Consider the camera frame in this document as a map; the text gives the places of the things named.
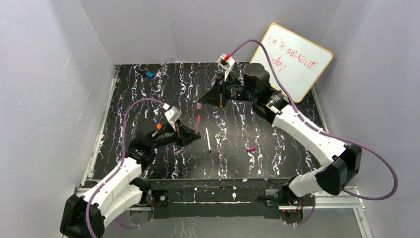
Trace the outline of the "pink pen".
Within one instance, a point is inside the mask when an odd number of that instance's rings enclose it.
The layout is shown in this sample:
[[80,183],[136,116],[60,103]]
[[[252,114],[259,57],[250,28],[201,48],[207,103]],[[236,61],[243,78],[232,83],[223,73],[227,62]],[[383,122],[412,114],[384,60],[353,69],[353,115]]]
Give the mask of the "pink pen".
[[201,120],[201,114],[198,114],[198,116],[197,116],[197,121],[196,121],[196,125],[195,125],[195,134],[199,134],[199,124],[200,124],[200,120]]

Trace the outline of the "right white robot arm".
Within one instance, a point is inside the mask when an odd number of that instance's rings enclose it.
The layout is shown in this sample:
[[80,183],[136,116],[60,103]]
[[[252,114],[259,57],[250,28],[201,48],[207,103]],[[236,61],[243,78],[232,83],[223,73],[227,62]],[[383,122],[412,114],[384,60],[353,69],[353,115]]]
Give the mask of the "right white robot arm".
[[361,147],[323,135],[322,128],[295,112],[271,87],[269,73],[260,63],[245,67],[243,81],[233,73],[217,75],[213,88],[198,102],[222,108],[229,100],[251,102],[258,116],[292,136],[320,163],[320,168],[290,178],[282,186],[281,198],[292,202],[322,191],[338,195],[359,172]]

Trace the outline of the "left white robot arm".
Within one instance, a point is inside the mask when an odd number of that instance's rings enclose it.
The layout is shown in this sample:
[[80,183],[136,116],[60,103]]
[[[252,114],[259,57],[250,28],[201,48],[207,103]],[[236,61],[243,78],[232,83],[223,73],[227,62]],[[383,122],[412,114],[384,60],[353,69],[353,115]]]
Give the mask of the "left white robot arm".
[[82,195],[70,196],[64,206],[60,232],[68,238],[100,238],[106,227],[134,204],[145,202],[149,183],[140,179],[143,169],[156,157],[155,150],[168,144],[185,147],[201,138],[182,124],[158,124],[146,134],[136,132],[125,159],[97,185]]

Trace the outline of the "white pen green tip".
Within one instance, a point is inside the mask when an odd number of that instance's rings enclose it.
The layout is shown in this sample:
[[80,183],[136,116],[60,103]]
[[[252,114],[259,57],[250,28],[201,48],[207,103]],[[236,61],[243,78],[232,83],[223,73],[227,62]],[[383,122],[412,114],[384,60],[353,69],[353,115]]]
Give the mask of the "white pen green tip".
[[206,140],[207,140],[207,145],[208,145],[208,152],[211,153],[210,135],[209,135],[209,130],[207,127],[205,127],[205,132],[206,132]]

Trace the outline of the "blue capped black marker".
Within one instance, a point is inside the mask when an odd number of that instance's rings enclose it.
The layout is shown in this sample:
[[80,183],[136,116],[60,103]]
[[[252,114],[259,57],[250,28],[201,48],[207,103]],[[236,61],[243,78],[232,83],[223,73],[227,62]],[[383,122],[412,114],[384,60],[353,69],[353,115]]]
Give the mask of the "blue capped black marker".
[[155,75],[147,70],[142,70],[142,69],[138,69],[138,72],[141,73],[142,75],[148,77],[148,78],[154,78]]

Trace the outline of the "white whiteboard orange frame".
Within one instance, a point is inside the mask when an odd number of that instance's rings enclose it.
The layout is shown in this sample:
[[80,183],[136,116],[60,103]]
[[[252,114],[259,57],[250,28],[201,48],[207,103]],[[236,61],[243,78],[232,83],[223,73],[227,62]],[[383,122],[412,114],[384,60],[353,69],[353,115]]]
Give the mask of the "white whiteboard orange frame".
[[296,103],[303,100],[333,59],[331,51],[277,23],[269,26],[261,43],[269,59],[259,46],[250,62],[262,64],[270,74],[271,86],[281,90],[269,67],[270,61],[281,85]]

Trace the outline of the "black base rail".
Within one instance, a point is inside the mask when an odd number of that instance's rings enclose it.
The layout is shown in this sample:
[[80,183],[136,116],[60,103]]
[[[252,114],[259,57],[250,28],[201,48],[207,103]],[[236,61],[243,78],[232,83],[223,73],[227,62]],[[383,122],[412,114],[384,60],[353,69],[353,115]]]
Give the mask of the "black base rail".
[[126,211],[176,217],[264,217],[299,223],[321,199],[292,202],[282,195],[285,178],[151,179],[125,187],[102,212],[108,224]]

